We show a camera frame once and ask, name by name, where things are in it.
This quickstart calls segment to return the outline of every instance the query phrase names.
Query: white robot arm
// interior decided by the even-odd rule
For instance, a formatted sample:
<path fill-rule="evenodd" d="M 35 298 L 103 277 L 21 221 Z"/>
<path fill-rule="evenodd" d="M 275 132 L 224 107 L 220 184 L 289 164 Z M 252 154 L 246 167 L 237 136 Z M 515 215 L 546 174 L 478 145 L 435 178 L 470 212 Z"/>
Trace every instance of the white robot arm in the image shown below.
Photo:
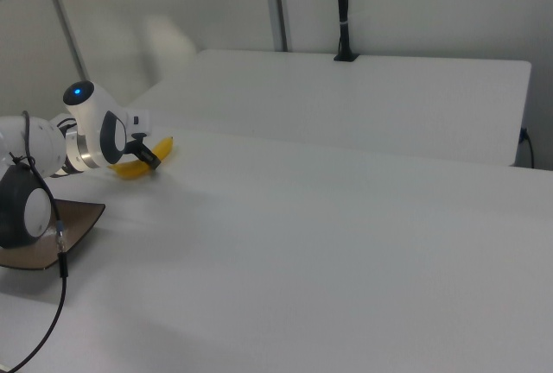
<path fill-rule="evenodd" d="M 73 115 L 56 125 L 29 119 L 29 152 L 42 177 L 61 177 L 117 163 L 134 154 L 157 168 L 159 159 L 142 141 L 151 133 L 149 112 L 120 107 L 100 86 L 80 81 L 63 101 Z M 0 117 L 0 247 L 35 242 L 48 227 L 50 203 L 29 170 L 26 120 Z"/>

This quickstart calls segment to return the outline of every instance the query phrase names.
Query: banana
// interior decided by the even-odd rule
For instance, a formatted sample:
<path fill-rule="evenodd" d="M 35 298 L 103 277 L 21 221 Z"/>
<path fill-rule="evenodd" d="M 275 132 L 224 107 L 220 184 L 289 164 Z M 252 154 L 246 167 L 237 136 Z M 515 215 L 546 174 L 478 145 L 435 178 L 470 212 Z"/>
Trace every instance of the banana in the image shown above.
<path fill-rule="evenodd" d="M 152 153 L 162 161 L 168 156 L 172 149 L 173 137 L 165 137 L 152 149 Z M 115 173 L 123 179 L 136 179 L 150 171 L 149 166 L 140 160 L 112 164 L 110 169 L 115 171 Z"/>

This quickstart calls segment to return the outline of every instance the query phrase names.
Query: white tabletop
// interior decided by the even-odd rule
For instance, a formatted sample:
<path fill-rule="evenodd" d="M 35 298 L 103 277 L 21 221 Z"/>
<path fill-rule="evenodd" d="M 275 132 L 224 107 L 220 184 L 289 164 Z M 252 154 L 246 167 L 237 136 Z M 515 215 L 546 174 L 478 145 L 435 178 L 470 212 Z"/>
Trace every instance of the white tabletop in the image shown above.
<path fill-rule="evenodd" d="M 204 51 L 133 105 L 178 127 L 511 165 L 530 64 Z"/>
<path fill-rule="evenodd" d="M 197 131 L 156 176 L 53 180 L 105 202 L 27 372 L 549 371 L 549 172 Z M 0 363 L 57 269 L 0 269 Z"/>

